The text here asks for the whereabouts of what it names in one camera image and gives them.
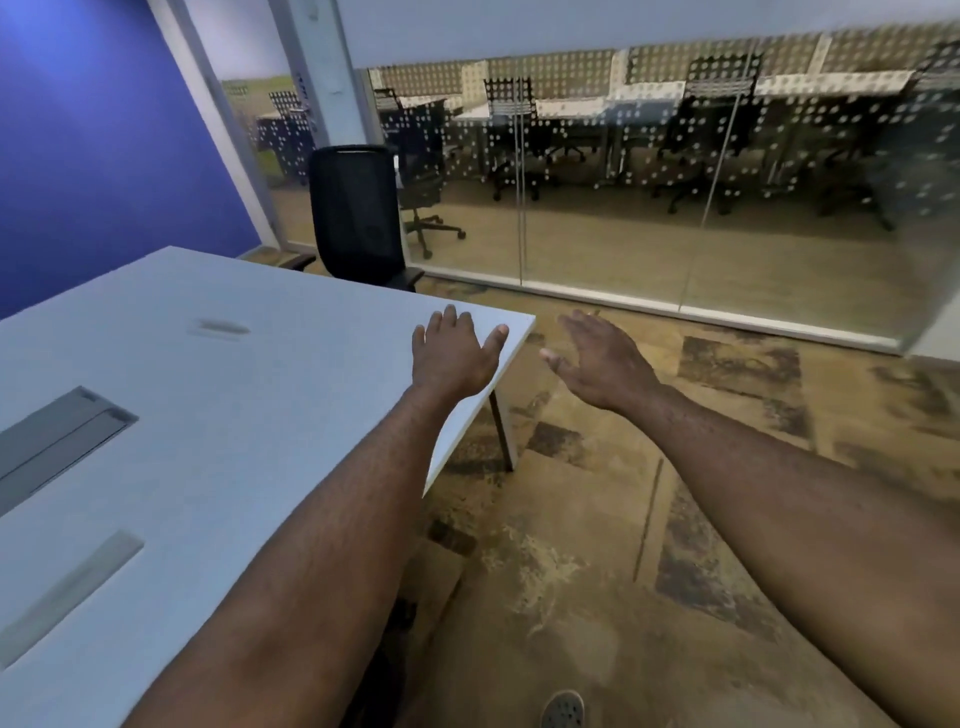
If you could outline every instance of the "table leg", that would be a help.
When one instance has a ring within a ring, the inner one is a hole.
[[[514,429],[510,425],[510,404],[503,396],[503,391],[496,387],[490,392],[490,407],[493,410],[493,421],[496,423],[496,434],[500,438],[500,447],[503,449],[503,462],[507,472],[512,473],[516,470],[518,459]]]

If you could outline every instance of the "metal frame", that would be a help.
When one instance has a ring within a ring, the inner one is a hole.
[[[148,0],[148,4],[250,215],[261,245],[283,249],[286,238],[266,182],[259,173],[246,135],[233,116],[227,95],[213,72],[183,0]]]

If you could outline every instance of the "chair base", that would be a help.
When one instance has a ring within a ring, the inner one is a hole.
[[[704,165],[700,174],[691,180],[685,180],[678,184],[658,184],[654,187],[653,196],[658,198],[663,190],[672,190],[673,199],[670,200],[670,207],[667,213],[676,215],[679,208],[679,202],[687,197],[700,197],[709,192],[713,184],[710,177],[707,176],[707,166]],[[732,212],[733,198],[739,194],[739,190],[731,184],[718,181],[714,190],[714,198],[717,201],[717,212],[721,215],[729,215]]]
[[[430,215],[429,217],[420,217],[417,212],[417,209],[414,207],[414,219],[409,223],[403,224],[403,231],[410,233],[415,232],[417,234],[417,242],[420,243],[420,247],[423,248],[423,259],[429,260],[433,257],[433,251],[426,247],[426,238],[423,236],[423,231],[450,231],[457,233],[457,239],[464,240],[467,237],[467,231],[463,228],[457,228],[452,225],[444,225],[444,219],[440,215]]]

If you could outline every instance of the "table top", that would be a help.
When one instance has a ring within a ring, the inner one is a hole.
[[[145,544],[0,672],[2,722],[118,725],[391,408],[446,303],[166,248],[0,321],[0,430],[80,385],[139,417],[0,518],[0,629],[117,530]],[[458,306],[481,339],[510,326],[500,376],[534,317]],[[428,483],[485,395],[450,415]]]

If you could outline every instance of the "hand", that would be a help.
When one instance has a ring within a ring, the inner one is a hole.
[[[637,396],[644,398],[660,391],[662,385],[653,367],[621,329],[580,309],[571,316],[561,316],[560,323],[577,347],[580,366],[573,366],[549,349],[541,349],[540,358],[581,400],[625,415]]]
[[[473,318],[457,318],[453,304],[443,314],[434,311],[426,329],[414,329],[414,387],[453,406],[490,384],[510,330],[501,324],[483,348],[473,331]]]

